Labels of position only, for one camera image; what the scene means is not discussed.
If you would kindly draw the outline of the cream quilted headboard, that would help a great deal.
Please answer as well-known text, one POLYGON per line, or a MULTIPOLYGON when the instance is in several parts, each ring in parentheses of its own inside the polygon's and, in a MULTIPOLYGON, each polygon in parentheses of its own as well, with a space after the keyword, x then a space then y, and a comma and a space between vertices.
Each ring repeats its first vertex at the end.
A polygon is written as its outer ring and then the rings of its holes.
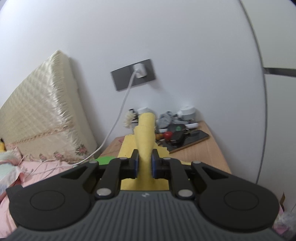
POLYGON ((1 138, 7 150, 30 161, 76 163, 97 143, 86 118, 69 58, 53 53, 1 107, 1 138))

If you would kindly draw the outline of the red round charm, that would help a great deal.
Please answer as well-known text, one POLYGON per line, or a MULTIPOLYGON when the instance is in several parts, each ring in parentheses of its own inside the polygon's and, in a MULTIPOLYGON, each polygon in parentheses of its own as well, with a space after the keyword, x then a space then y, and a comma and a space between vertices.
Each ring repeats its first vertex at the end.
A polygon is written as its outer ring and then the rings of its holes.
POLYGON ((173 135, 173 132, 170 132, 170 131, 163 133, 163 137, 167 141, 169 141, 171 139, 172 135, 173 135))

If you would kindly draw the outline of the green lidded can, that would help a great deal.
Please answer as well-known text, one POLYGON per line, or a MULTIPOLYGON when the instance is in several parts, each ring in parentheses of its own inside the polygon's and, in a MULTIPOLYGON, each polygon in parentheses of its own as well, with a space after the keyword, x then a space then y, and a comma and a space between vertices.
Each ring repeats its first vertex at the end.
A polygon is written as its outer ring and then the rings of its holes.
POLYGON ((103 157, 98 157, 95 159, 95 161, 101 166, 101 165, 108 165, 111 160, 115 159, 114 156, 103 156, 103 157))

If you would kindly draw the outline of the black smartphone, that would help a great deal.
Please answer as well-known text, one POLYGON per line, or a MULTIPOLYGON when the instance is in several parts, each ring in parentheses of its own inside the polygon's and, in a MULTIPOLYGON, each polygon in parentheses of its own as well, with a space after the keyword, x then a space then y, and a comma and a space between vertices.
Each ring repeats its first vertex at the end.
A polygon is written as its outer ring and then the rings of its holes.
POLYGON ((203 132, 202 130, 196 130, 187 133, 183 131, 182 135, 177 134, 177 137, 180 138, 177 139, 175 137, 172 137, 170 141, 164 141, 162 144, 160 144, 160 146, 167 148, 169 153, 174 153, 187 147, 193 146, 197 143, 203 142, 210 138, 210 135, 206 132, 203 132))

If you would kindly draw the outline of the grey crumpled cloth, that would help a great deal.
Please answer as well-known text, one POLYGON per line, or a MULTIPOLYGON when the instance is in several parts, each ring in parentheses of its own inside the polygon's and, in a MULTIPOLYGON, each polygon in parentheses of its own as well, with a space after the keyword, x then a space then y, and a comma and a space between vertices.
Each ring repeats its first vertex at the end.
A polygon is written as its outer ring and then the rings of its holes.
POLYGON ((167 111, 159 115, 156 124, 158 128, 162 129, 167 128, 170 124, 184 124, 184 121, 179 120, 178 116, 171 111, 167 111))

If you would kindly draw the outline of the black key fob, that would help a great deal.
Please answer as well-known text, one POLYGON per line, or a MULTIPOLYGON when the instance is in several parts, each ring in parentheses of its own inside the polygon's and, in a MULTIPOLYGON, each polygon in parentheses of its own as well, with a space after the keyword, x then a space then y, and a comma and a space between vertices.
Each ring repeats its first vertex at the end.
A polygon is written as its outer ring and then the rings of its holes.
POLYGON ((181 145, 185 140, 185 131, 175 131, 173 132, 170 142, 173 145, 181 145))

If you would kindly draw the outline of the yellow cleaning cloth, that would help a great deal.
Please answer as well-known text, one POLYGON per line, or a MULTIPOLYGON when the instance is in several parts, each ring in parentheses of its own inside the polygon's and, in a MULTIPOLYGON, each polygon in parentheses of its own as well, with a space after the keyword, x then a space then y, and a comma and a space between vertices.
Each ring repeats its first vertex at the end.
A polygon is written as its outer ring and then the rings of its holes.
POLYGON ((169 156, 166 148, 156 144, 154 133, 155 116, 153 113, 143 113, 139 117, 138 126, 133 135, 125 136, 118 157, 130 158, 135 149, 138 150, 138 173, 135 179, 121 181, 121 190, 125 191, 162 191, 169 190, 169 182, 165 179, 152 177, 152 151, 156 149, 161 158, 169 156))

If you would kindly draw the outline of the white small tube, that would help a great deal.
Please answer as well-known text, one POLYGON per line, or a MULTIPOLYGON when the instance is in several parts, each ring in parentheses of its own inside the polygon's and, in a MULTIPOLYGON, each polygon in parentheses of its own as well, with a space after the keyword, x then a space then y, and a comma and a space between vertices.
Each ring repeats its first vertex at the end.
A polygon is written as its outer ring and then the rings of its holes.
POLYGON ((191 129, 195 129, 195 128, 198 128, 199 124, 198 123, 189 123, 189 124, 186 124, 185 127, 189 130, 191 129))

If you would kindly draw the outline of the pink bedsheet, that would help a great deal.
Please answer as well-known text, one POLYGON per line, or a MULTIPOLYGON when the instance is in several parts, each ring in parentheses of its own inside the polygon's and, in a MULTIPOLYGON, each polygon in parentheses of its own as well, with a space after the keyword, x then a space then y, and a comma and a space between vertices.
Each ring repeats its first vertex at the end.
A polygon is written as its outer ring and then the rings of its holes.
POLYGON ((1 203, 1 239, 17 228, 53 231, 80 221, 89 212, 98 165, 22 163, 23 172, 1 203))

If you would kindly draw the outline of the white round device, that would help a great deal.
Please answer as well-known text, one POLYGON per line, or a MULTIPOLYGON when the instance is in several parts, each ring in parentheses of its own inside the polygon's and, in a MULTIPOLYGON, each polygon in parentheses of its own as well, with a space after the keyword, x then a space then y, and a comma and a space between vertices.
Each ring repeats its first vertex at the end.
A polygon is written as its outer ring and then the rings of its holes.
POLYGON ((196 116, 196 109, 194 106, 183 107, 177 112, 177 116, 184 121, 194 120, 196 116))

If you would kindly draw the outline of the black car key green logo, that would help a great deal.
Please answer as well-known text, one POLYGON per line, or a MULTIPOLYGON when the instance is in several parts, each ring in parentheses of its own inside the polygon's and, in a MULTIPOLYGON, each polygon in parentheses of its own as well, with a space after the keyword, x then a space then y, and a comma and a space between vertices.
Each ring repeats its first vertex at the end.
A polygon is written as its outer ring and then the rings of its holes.
POLYGON ((187 133, 190 132, 190 130, 186 127, 184 124, 170 124, 167 127, 167 132, 172 132, 172 133, 182 133, 186 135, 187 133))

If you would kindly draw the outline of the white wardrobe door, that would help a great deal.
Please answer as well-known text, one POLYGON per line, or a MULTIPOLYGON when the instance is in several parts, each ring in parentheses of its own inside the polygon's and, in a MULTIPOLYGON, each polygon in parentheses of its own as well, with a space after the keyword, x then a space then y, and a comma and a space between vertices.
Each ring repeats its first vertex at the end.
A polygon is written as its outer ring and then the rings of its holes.
POLYGON ((295 4, 242 1, 260 52, 266 92, 264 154, 257 183, 295 211, 295 4))

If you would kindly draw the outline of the white charger plug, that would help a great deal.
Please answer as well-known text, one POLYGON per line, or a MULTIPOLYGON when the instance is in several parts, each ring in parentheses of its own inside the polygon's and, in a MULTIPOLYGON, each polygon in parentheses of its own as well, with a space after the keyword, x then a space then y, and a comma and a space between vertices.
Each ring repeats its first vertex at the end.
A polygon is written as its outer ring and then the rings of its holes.
POLYGON ((144 78, 147 76, 145 65, 142 63, 137 63, 133 65, 133 71, 135 72, 136 78, 144 78))

